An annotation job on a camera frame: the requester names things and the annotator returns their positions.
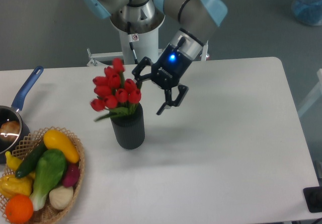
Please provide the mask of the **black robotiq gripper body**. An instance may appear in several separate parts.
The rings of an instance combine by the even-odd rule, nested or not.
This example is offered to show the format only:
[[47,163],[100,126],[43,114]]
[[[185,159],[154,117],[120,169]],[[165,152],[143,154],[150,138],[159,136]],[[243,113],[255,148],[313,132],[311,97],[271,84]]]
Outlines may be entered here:
[[190,58],[169,44],[151,66],[150,79],[163,90],[171,89],[179,84],[191,63]]

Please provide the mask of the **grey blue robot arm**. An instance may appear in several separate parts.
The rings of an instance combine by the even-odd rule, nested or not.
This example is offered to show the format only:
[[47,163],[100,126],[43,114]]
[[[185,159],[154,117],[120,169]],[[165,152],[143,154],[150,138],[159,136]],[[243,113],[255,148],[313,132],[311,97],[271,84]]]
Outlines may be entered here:
[[89,10],[100,19],[110,19],[125,32],[131,52],[139,35],[156,29],[165,17],[180,24],[157,61],[147,56],[135,61],[133,76],[138,85],[150,80],[165,93],[158,110],[178,107],[188,87],[180,79],[199,55],[209,38],[227,15],[221,0],[84,0]]

